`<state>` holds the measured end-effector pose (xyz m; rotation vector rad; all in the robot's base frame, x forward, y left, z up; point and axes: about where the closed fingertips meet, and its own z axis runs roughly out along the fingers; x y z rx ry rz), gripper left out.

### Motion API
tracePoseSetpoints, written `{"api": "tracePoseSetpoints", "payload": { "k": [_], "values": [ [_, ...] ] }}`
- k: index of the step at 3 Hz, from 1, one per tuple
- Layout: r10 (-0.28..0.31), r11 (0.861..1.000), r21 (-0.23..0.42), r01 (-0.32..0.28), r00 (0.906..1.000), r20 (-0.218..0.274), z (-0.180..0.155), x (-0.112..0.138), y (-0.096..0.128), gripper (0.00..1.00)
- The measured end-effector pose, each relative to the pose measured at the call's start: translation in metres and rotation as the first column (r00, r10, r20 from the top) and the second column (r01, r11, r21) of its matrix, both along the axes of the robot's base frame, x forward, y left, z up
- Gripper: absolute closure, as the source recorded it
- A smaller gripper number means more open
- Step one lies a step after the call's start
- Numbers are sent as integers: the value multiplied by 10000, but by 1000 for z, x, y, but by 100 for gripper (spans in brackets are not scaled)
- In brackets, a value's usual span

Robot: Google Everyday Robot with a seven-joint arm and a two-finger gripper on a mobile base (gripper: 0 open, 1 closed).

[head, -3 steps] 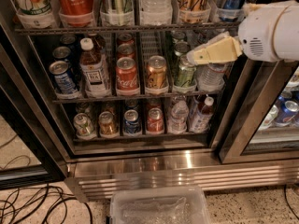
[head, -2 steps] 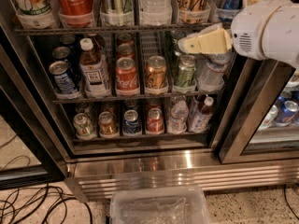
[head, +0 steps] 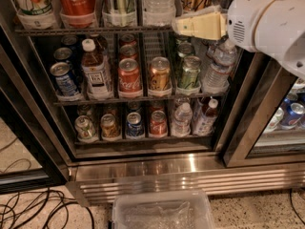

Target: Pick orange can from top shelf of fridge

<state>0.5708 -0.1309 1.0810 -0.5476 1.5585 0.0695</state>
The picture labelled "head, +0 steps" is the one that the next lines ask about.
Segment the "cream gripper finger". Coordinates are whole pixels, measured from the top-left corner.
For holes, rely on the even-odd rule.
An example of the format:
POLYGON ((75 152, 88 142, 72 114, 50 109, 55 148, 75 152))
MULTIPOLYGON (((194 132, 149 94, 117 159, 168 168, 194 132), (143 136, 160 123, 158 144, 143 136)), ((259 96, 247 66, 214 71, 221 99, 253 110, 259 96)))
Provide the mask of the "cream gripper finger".
POLYGON ((219 6, 207 7, 175 17, 172 28, 179 35, 219 40, 227 33, 227 13, 219 6))

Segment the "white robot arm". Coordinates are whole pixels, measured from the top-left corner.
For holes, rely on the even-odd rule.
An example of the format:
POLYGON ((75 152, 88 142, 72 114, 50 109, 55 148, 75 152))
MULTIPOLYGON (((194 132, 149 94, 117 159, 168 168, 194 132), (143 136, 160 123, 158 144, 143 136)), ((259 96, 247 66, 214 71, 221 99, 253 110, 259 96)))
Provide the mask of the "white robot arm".
POLYGON ((305 79, 305 0, 233 0, 172 20, 173 30, 207 40, 223 36, 248 52, 262 52, 305 79))

